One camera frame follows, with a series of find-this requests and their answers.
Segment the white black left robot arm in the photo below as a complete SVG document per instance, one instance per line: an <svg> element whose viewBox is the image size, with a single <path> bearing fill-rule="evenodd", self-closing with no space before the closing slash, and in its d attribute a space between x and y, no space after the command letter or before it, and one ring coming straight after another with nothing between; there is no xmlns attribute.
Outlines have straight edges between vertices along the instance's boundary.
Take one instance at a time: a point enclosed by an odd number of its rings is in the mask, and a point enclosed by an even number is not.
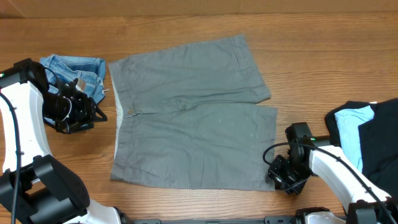
<svg viewBox="0 0 398 224"><path fill-rule="evenodd" d="M91 199L83 181L53 157L45 127L62 134L91 129L106 115L78 81L57 82L50 91L47 69L30 58L1 72L1 116L6 158L1 205L21 223L129 223L116 207Z"/></svg>

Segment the folded blue denim shorts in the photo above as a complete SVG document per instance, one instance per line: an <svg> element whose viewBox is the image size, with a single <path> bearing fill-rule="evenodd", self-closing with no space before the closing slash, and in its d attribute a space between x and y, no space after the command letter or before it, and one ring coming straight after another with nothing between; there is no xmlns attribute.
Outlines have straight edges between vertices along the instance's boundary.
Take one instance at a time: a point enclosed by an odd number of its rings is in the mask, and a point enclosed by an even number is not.
<svg viewBox="0 0 398 224"><path fill-rule="evenodd" d="M70 83L77 78L85 81L84 93L99 104L105 97L103 84L106 61L96 57L51 55L42 57L40 63L47 68L49 92L59 94L57 82Z"/></svg>

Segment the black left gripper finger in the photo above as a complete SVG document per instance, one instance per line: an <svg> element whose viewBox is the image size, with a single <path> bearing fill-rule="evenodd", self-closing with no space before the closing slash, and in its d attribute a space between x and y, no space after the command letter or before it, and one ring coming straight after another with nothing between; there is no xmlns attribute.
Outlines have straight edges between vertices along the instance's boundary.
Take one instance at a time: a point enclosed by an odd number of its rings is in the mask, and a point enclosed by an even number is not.
<svg viewBox="0 0 398 224"><path fill-rule="evenodd" d="M80 131L86 131L93 128L93 124L74 122L74 123L56 123L55 130L62 134L73 134Z"/></svg>
<svg viewBox="0 0 398 224"><path fill-rule="evenodd" d="M99 108L98 104L94 101L94 99L90 99L91 101L91 120L92 122L106 122L108 120L107 116L102 112Z"/></svg>

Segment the black garment pile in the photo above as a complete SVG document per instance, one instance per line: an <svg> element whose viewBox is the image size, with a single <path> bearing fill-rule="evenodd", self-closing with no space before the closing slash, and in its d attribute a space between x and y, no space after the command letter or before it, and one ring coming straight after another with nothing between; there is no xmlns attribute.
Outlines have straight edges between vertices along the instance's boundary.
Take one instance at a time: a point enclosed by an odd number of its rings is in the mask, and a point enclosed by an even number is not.
<svg viewBox="0 0 398 224"><path fill-rule="evenodd" d="M375 186L397 198L397 99L381 103L347 101L325 116L333 144L341 147L335 113L343 109L370 106L372 120L359 126L363 169L361 173Z"/></svg>

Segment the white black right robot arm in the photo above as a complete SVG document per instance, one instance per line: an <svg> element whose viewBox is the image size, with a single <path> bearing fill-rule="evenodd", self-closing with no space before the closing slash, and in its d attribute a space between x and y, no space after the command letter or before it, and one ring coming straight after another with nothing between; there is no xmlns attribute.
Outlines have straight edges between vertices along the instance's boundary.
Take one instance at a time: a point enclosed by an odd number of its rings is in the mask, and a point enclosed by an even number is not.
<svg viewBox="0 0 398 224"><path fill-rule="evenodd" d="M328 136L313 136L306 122L285 130L288 157L268 162L268 176L285 193L300 194L311 176L320 177L338 197L345 211L336 216L325 207L298 209L288 223L397 223L397 200L376 187L332 145Z"/></svg>

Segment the grey cotton shorts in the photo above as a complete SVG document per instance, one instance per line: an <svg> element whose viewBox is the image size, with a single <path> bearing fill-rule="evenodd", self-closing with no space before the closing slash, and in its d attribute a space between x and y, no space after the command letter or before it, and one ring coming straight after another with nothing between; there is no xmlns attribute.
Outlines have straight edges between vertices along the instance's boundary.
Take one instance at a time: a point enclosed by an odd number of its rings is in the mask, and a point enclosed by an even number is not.
<svg viewBox="0 0 398 224"><path fill-rule="evenodd" d="M264 150L277 109L243 35L109 64L117 107L111 178L149 187L272 191Z"/></svg>

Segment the light blue garment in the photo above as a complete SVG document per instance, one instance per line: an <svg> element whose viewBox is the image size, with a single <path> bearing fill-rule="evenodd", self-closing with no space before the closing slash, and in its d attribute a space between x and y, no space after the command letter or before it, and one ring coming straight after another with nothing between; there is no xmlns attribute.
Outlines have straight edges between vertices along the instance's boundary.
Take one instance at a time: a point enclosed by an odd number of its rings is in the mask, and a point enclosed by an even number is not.
<svg viewBox="0 0 398 224"><path fill-rule="evenodd" d="M358 109L343 109L335 113L340 144L344 155L360 172L363 169L359 126L372 120L374 111L370 106Z"/></svg>

